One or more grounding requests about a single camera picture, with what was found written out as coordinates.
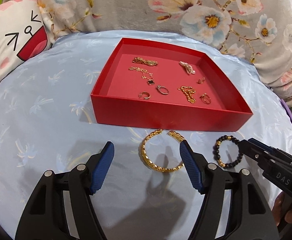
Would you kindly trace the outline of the red open box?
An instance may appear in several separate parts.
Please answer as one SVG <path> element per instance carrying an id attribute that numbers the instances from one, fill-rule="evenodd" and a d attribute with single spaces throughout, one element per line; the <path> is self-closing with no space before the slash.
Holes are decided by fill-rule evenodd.
<path id="1" fill-rule="evenodd" d="M 134 57 L 157 66 L 132 63 Z M 179 62 L 189 63 L 188 75 Z M 151 97 L 143 100 L 140 92 Z M 169 43 L 123 38 L 91 93 L 100 124 L 185 131 L 237 131 L 252 116 L 221 64 L 201 51 Z"/>

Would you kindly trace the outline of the gold ear cuff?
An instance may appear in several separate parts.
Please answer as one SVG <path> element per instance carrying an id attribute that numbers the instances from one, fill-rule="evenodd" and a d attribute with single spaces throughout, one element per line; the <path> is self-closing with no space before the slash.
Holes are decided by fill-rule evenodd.
<path id="1" fill-rule="evenodd" d="M 151 95 L 148 92 L 140 92 L 138 97 L 143 100 L 149 100 Z"/>

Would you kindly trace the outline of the grey floral blanket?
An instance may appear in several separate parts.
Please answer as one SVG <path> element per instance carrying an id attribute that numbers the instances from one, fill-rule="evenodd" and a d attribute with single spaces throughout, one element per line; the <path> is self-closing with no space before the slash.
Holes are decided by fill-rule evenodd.
<path id="1" fill-rule="evenodd" d="M 292 0 L 38 0 L 48 32 L 164 31 L 253 63 L 292 105 Z"/>

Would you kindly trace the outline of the purple object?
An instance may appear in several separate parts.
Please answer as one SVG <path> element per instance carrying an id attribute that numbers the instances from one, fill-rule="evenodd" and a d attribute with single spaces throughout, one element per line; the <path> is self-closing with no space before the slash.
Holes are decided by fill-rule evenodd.
<path id="1" fill-rule="evenodd" d="M 286 104 L 286 102 L 283 99 L 280 99 L 281 105 L 282 107 L 285 109 L 287 115 L 290 118 L 290 121 L 292 123 L 292 111 L 290 110 L 290 108 L 288 107 L 288 105 Z"/>

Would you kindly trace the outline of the gold watch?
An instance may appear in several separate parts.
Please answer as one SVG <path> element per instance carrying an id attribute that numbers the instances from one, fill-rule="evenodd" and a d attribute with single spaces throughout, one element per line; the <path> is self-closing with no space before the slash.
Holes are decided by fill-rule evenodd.
<path id="1" fill-rule="evenodd" d="M 134 59 L 132 60 L 132 63 L 136 63 L 136 64 L 144 64 L 146 66 L 157 66 L 158 62 L 154 61 L 154 60 L 147 60 L 147 59 L 143 59 L 141 57 L 134 57 Z"/>

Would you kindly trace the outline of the cat face pillow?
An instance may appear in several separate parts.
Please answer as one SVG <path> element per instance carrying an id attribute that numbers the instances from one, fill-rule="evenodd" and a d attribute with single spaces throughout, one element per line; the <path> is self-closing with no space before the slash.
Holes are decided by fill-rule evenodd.
<path id="1" fill-rule="evenodd" d="M 37 0 L 10 0 L 0 5 L 0 81 L 48 48 Z"/>

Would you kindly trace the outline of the gold braided cuff bangle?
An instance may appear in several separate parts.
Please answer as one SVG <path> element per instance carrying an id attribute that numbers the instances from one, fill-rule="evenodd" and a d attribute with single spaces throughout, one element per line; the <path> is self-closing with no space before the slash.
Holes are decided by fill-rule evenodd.
<path id="1" fill-rule="evenodd" d="M 140 143 L 139 156 L 143 164 L 156 172 L 172 173 L 181 170 L 184 163 L 177 158 L 170 145 L 166 142 L 161 134 L 163 129 L 156 129 L 150 132 Z"/>

